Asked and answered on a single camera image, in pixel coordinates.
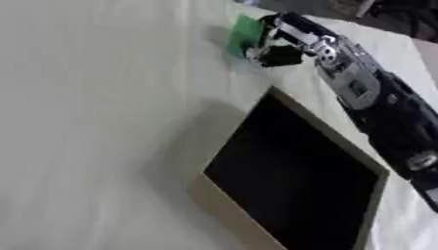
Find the open box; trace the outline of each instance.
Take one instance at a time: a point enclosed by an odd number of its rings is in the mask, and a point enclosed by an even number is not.
[[[387,176],[273,87],[189,193],[250,249],[364,249]]]

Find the silver metal part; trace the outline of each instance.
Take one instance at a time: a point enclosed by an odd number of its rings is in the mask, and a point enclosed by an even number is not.
[[[325,52],[318,54],[317,69],[323,79],[352,109],[371,106],[380,94],[380,83],[374,77],[379,65],[362,47],[340,36],[332,45],[337,52],[335,62],[322,60]]]
[[[438,154],[434,151],[420,153],[408,160],[408,166],[412,171],[428,168],[438,161]]]
[[[295,37],[298,39],[301,43],[303,43],[306,46],[310,46],[320,40],[318,36],[315,34],[308,34],[304,33],[301,30],[297,29],[296,27],[284,22],[276,20],[276,24],[278,25],[278,29]]]

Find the white tablecloth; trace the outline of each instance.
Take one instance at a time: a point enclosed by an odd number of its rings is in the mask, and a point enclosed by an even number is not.
[[[244,249],[184,186],[271,84],[375,153],[311,61],[259,70],[223,51],[227,0],[0,3],[0,249]],[[360,41],[434,106],[410,39],[318,20]],[[371,249],[434,249],[438,217],[390,179]]]

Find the green block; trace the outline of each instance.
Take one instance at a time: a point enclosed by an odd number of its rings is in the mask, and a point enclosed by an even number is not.
[[[237,58],[243,58],[241,53],[241,43],[248,42],[254,47],[262,35],[264,24],[245,15],[239,15],[233,27],[227,51]]]

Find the robotic hand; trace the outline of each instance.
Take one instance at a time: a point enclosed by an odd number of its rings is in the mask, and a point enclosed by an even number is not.
[[[359,44],[295,13],[260,19],[256,47],[244,56],[264,67],[315,65],[357,128],[438,213],[438,115],[402,79],[384,70]],[[281,40],[287,45],[276,45]]]

